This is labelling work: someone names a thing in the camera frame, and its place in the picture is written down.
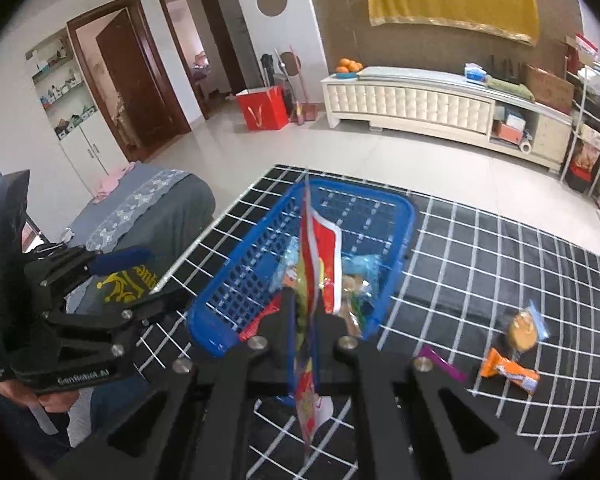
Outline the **person left hand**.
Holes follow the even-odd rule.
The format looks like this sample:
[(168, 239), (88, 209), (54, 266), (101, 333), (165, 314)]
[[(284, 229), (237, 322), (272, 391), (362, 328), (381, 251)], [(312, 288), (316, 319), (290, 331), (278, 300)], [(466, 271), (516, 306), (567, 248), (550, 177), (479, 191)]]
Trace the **person left hand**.
[(67, 413), (79, 400), (79, 391), (36, 394), (15, 379), (0, 382), (0, 394), (24, 408), (42, 408), (47, 413)]

